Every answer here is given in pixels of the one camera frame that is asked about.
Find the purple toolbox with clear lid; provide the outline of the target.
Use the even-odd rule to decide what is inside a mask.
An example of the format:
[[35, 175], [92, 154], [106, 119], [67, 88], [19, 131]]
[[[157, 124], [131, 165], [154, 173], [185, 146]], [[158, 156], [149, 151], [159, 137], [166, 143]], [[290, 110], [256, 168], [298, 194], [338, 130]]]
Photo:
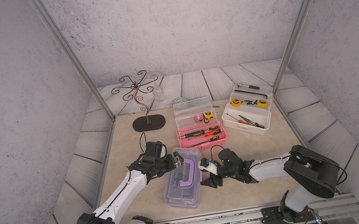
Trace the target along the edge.
[[184, 161], [169, 173], [164, 200], [171, 207], [197, 208], [202, 179], [198, 165], [202, 153], [197, 148], [173, 148], [172, 152], [177, 152]]

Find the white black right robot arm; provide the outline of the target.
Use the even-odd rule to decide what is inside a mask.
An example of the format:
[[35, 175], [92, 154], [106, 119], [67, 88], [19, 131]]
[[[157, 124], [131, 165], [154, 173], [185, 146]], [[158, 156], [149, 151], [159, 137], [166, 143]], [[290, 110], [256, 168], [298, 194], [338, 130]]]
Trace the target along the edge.
[[201, 159], [198, 168], [210, 173], [201, 184], [212, 188], [222, 186], [224, 178], [252, 184], [270, 178], [292, 177], [297, 185], [284, 193], [278, 210], [263, 221], [265, 224], [291, 224], [311, 218], [321, 223], [309, 204], [319, 198], [334, 197], [341, 171], [335, 161], [300, 145], [294, 145], [287, 154], [263, 161], [242, 160], [227, 148], [219, 152], [219, 160]]

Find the pink toolbox with clear lid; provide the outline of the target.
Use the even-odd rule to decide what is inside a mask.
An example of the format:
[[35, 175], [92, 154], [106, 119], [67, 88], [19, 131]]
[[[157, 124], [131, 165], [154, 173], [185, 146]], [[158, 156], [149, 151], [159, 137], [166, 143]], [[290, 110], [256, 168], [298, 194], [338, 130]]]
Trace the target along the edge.
[[[173, 106], [173, 111], [175, 122], [177, 125], [177, 137], [179, 140], [180, 147], [205, 150], [211, 148], [212, 146], [223, 146], [225, 144], [227, 140], [227, 133], [225, 132], [223, 124], [217, 118], [216, 111], [208, 97], [197, 98], [185, 103], [176, 104]], [[204, 113], [211, 111], [214, 113], [214, 118], [208, 121], [204, 119], [202, 122], [195, 123], [194, 117], [196, 115], [203, 115]], [[191, 141], [189, 141], [190, 138], [181, 138], [181, 136], [185, 134], [200, 131], [202, 129], [208, 129], [215, 126], [218, 126], [221, 130], [221, 132], [217, 134], [218, 136], [220, 136], [219, 140], [192, 147], [195, 144], [199, 144], [200, 142], [209, 140], [210, 138], [217, 135], [196, 138]]]

